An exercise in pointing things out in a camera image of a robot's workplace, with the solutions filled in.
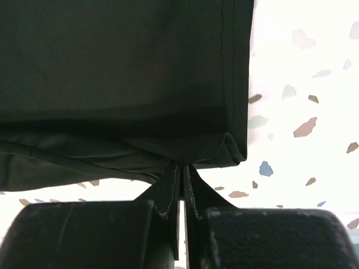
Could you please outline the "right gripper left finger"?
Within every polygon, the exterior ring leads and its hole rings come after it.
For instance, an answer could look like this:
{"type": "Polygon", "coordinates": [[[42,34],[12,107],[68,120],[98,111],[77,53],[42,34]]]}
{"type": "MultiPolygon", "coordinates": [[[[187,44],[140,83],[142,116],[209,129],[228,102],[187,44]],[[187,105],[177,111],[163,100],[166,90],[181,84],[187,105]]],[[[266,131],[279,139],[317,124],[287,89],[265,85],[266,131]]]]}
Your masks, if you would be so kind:
{"type": "Polygon", "coordinates": [[[178,260],[180,168],[133,201],[38,203],[13,221],[2,268],[173,268],[178,260]]]}

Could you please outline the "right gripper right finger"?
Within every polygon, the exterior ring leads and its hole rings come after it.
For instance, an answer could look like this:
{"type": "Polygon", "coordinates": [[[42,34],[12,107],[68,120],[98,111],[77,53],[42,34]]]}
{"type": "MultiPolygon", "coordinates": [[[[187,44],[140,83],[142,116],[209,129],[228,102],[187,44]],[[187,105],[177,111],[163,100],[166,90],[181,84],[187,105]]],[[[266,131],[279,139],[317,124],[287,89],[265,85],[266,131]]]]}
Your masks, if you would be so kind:
{"type": "Polygon", "coordinates": [[[237,208],[183,170],[190,268],[357,268],[349,236],[329,211],[237,208]]]}

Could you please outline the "black t shirt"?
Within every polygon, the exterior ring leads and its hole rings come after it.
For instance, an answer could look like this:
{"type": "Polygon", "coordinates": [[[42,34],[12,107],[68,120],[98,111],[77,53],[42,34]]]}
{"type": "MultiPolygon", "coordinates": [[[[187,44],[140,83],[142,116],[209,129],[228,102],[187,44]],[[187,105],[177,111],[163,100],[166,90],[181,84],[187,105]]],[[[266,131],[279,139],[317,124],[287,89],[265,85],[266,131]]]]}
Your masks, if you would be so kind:
{"type": "Polygon", "coordinates": [[[1,190],[247,158],[253,1],[2,1],[1,190]]]}

